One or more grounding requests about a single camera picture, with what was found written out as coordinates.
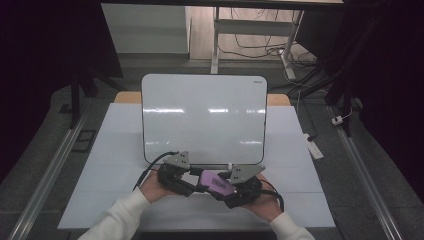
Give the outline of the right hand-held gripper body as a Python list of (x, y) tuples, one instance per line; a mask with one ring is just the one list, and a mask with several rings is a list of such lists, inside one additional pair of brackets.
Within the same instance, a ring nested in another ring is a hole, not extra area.
[(230, 209), (254, 202), (262, 189), (262, 183), (257, 174), (265, 170), (264, 165), (233, 165), (229, 172), (232, 172), (231, 178), (226, 179), (234, 187), (234, 197), (224, 202)]

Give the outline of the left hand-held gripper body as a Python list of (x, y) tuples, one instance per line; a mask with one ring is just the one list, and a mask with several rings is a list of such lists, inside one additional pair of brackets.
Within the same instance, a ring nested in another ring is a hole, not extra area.
[(176, 153), (166, 158), (158, 170), (158, 180), (167, 190), (183, 196), (190, 196), (196, 187), (185, 182), (181, 177), (190, 171), (187, 151)]

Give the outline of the purple whiteboard eraser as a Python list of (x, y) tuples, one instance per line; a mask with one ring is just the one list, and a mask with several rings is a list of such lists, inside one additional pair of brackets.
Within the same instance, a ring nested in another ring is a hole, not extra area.
[(198, 181), (198, 186), (218, 196), (229, 196), (235, 192), (235, 187), (215, 172), (204, 170)]

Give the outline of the white whiteboard with black rim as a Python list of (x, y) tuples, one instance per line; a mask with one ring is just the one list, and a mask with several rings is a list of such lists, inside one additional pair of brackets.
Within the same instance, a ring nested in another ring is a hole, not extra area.
[(141, 80), (144, 158), (186, 151), (193, 164), (264, 158), (267, 80), (262, 76), (148, 74)]

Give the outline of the person's left hand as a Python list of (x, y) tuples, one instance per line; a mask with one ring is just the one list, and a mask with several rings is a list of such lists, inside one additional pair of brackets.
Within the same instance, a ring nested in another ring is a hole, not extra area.
[(174, 195), (174, 192), (164, 188), (158, 180), (158, 172), (151, 171), (139, 186), (139, 190), (149, 203), (154, 203), (166, 196)]

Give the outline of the person's right hand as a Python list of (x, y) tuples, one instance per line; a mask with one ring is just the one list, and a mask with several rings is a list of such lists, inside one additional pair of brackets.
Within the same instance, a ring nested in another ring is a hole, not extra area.
[(243, 208), (250, 210), (268, 223), (283, 213), (278, 199), (271, 195), (261, 195), (254, 202), (243, 205)]

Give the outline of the black tripod stand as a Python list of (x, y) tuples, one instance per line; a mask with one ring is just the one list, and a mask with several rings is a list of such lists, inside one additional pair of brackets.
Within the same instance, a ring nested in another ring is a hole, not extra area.
[(80, 91), (88, 98), (94, 98), (99, 93), (99, 90), (94, 82), (94, 79), (99, 79), (110, 87), (118, 91), (125, 90), (125, 87), (117, 83), (114, 78), (122, 78), (123, 73), (120, 66), (106, 67), (101, 69), (92, 65), (79, 68), (72, 76), (70, 82), (71, 88), (71, 103), (64, 104), (60, 109), (61, 113), (71, 115), (71, 123), (69, 128), (74, 129), (77, 122), (81, 118), (80, 113)]
[(375, 11), (312, 12), (303, 15), (297, 42), (318, 57), (312, 73), (300, 80), (300, 98), (329, 86), (324, 100), (335, 105), (343, 99), (342, 129), (350, 132), (355, 68), (381, 21)]

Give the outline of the aluminium floor rail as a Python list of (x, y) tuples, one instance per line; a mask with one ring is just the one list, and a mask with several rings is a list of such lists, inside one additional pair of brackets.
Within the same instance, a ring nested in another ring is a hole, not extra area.
[(30, 197), (27, 205), (25, 206), (22, 214), (16, 222), (12, 232), (7, 240), (26, 240), (45, 201), (47, 200), (50, 191), (56, 182), (62, 167), (67, 160), (72, 146), (75, 143), (81, 129), (86, 122), (87, 112), (81, 114), (80, 118), (76, 121), (74, 127), (69, 129), (59, 148), (53, 155), (45, 173), (43, 174), (40, 182), (35, 188), (32, 196)]
[(395, 222), (385, 200), (378, 190), (375, 182), (363, 162), (353, 139), (349, 137), (341, 125), (334, 125), (343, 146), (352, 162), (355, 172), (360, 180), (364, 191), (373, 207), (380, 225), (388, 240), (404, 240), (401, 231)]

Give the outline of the white wall panel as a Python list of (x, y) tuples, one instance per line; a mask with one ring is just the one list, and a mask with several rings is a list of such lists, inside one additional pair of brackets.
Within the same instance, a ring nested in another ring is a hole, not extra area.
[(184, 6), (101, 4), (118, 53), (187, 54)]

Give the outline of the white metal desk frame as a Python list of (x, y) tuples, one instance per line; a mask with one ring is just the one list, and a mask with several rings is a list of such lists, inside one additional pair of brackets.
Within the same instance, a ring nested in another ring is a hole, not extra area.
[(284, 49), (279, 51), (283, 69), (286, 73), (286, 78), (288, 80), (295, 80), (296, 76), (290, 64), (289, 55), (291, 53), (291, 47), (295, 41), (298, 27), (300, 26), (302, 15), (302, 10), (294, 10), (293, 20), (291, 22), (221, 19), (220, 8), (215, 7), (213, 14), (214, 38), (211, 73), (218, 73), (218, 41), (220, 34), (280, 36), (287, 37), (287, 43), (285, 44)]

